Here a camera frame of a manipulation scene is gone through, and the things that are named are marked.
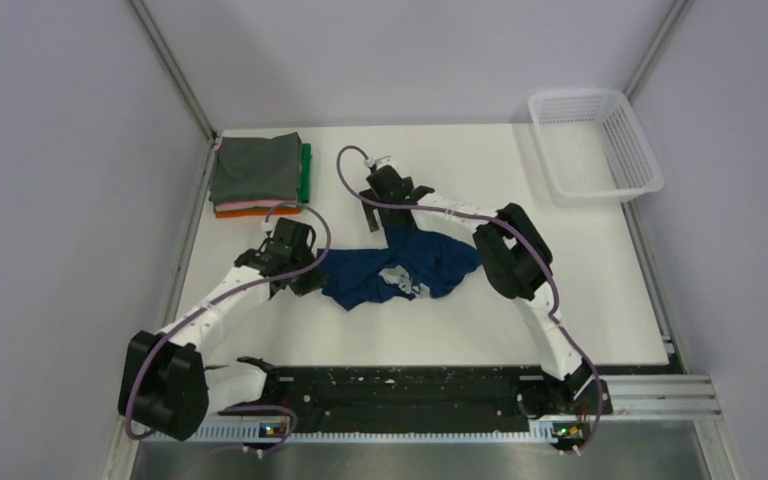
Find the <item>blue t shirt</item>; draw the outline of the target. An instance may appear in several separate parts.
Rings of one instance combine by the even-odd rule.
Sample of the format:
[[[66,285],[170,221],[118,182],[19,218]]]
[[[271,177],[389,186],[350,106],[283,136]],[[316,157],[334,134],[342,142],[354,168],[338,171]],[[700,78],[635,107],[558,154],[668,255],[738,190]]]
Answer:
[[[332,249],[319,268],[327,275],[321,293],[346,311],[395,298],[449,295],[481,266],[475,247],[438,232],[385,229],[384,248]]]

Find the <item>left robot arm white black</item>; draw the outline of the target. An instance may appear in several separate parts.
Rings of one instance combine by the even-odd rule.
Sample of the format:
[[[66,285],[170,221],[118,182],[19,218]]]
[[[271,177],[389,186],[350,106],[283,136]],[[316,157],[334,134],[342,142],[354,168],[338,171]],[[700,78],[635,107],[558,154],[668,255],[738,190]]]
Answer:
[[[304,296],[323,288],[326,274],[316,253],[314,228],[289,218],[267,226],[261,244],[240,254],[202,300],[175,322],[130,340],[118,398],[128,425],[175,440],[193,436],[203,421],[246,403],[257,413],[279,404],[280,386],[268,365],[240,358],[207,362],[244,317],[288,289]]]

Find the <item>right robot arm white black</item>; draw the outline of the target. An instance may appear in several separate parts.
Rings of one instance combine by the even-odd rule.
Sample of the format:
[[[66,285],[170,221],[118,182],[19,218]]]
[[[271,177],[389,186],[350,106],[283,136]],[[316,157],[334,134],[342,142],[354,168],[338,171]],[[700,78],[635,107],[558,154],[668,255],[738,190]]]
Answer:
[[[360,195],[372,229],[422,227],[470,241],[490,286],[513,302],[535,345],[542,375],[517,397],[523,415],[598,421],[610,413],[605,381],[563,325],[553,254],[521,206],[487,210],[463,204],[414,184],[385,164],[371,167],[366,181]]]

